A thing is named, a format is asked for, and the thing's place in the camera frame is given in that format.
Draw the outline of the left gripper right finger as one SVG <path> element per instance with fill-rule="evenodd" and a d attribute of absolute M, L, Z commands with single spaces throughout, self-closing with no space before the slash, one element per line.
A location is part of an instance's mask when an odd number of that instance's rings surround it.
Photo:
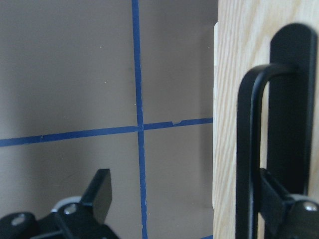
<path fill-rule="evenodd" d="M 289 193 L 266 169 L 260 170 L 259 212 L 265 222 L 266 239 L 317 239 L 319 203 Z"/>

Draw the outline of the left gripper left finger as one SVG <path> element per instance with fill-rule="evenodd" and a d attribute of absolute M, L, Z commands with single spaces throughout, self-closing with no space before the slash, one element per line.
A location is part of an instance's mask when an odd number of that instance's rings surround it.
<path fill-rule="evenodd" d="M 111 202 L 111 171 L 99 169 L 81 197 L 63 199 L 51 211 L 65 239 L 117 239 L 105 224 Z"/>

